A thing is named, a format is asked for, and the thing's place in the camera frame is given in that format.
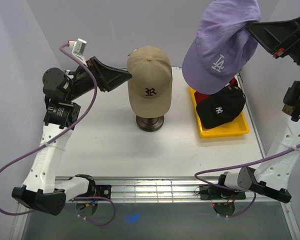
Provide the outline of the beige baseball cap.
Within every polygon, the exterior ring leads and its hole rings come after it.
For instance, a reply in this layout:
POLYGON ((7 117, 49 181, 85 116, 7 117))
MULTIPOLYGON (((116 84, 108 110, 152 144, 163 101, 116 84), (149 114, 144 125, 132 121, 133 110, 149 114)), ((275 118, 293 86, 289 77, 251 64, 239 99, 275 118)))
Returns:
POLYGON ((172 102, 173 73, 167 54, 147 45, 135 49, 128 57, 128 97, 131 109, 141 118, 165 115, 172 102))

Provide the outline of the lavender baseball cap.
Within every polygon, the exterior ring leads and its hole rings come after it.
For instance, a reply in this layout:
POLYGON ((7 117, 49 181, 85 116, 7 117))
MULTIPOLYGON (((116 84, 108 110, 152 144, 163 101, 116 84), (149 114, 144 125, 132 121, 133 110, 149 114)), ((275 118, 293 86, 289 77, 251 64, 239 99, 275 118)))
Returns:
POLYGON ((254 55, 258 42, 246 30, 246 25, 260 20, 256 0, 210 3, 183 59, 185 82, 202 94, 219 92, 254 55))

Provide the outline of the black NY baseball cap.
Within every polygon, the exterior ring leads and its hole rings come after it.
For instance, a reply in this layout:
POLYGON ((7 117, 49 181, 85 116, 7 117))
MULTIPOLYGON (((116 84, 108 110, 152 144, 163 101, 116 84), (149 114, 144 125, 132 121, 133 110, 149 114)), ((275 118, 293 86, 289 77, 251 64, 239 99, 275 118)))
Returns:
POLYGON ((240 115, 246 104, 246 96, 237 86, 225 86, 196 106, 202 126, 212 129, 232 122, 240 115))

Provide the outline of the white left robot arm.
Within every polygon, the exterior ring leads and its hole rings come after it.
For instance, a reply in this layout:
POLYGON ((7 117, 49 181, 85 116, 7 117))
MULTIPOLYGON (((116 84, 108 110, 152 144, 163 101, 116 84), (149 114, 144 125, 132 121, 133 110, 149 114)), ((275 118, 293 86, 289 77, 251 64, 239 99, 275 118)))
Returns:
POLYGON ((76 197, 90 200, 96 195, 92 176, 77 174, 57 184, 57 170, 81 107, 75 99, 99 89, 110 92, 132 78, 127 70, 110 67, 96 57, 86 61, 76 71, 67 73, 57 67, 42 76, 46 113, 40 150, 22 186, 14 187, 11 196, 23 206, 57 216, 65 203, 76 197))

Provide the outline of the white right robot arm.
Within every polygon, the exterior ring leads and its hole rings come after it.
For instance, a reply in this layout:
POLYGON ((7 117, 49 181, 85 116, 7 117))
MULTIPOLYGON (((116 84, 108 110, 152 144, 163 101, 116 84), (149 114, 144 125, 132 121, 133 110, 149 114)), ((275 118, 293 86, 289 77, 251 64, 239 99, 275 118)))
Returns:
MULTIPOLYGON (((289 56, 300 67, 300 16, 291 20, 253 22, 246 26, 252 37, 275 59, 289 56)), ((238 173, 219 176, 216 194, 227 199, 234 191, 250 191, 289 203, 291 172, 300 156, 300 80, 295 80, 283 98, 280 126, 267 157, 258 168, 242 165, 238 173)))

